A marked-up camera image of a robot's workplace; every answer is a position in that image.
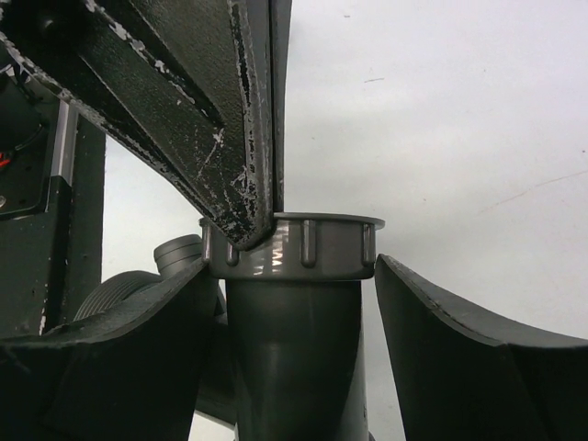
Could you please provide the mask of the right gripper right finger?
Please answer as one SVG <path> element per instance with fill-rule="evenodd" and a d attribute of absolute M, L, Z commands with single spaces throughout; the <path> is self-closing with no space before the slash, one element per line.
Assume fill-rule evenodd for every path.
<path fill-rule="evenodd" d="M 482 308 L 387 255 L 376 288 L 409 440 L 584 440 L 587 343 Z"/>

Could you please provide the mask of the black pipe tee fitting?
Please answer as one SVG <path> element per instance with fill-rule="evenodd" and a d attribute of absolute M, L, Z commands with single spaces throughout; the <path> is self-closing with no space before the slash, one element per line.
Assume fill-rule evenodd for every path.
<path fill-rule="evenodd" d="M 202 413 L 239 440 L 368 440 L 361 283 L 374 274 L 377 218 L 278 213 L 239 251 L 208 220 L 159 245 L 158 271 L 111 277 L 76 318 L 106 311 L 196 260 L 225 283 L 200 378 Z"/>

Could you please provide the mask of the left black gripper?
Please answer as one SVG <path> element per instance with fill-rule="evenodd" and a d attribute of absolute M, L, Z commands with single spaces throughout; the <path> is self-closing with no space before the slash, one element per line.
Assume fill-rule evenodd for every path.
<path fill-rule="evenodd" d="M 101 281 L 106 136 L 1 51 L 1 336 L 69 322 Z"/>

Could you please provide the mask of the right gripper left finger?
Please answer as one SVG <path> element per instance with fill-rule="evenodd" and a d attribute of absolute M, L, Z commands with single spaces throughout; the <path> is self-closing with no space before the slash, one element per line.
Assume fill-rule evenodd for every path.
<path fill-rule="evenodd" d="M 216 285 L 200 262 L 108 311 L 1 343 L 4 440 L 186 440 Z"/>

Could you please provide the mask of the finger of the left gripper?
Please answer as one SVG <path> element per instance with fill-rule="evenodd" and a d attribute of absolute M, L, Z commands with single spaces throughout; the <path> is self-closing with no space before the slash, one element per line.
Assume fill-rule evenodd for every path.
<path fill-rule="evenodd" d="M 272 228 L 271 14 L 267 1 L 4 1 L 1 41 L 247 250 Z"/>
<path fill-rule="evenodd" d="M 268 2 L 271 53 L 272 126 L 273 126 L 273 210 L 284 210 L 285 94 L 291 0 Z"/>

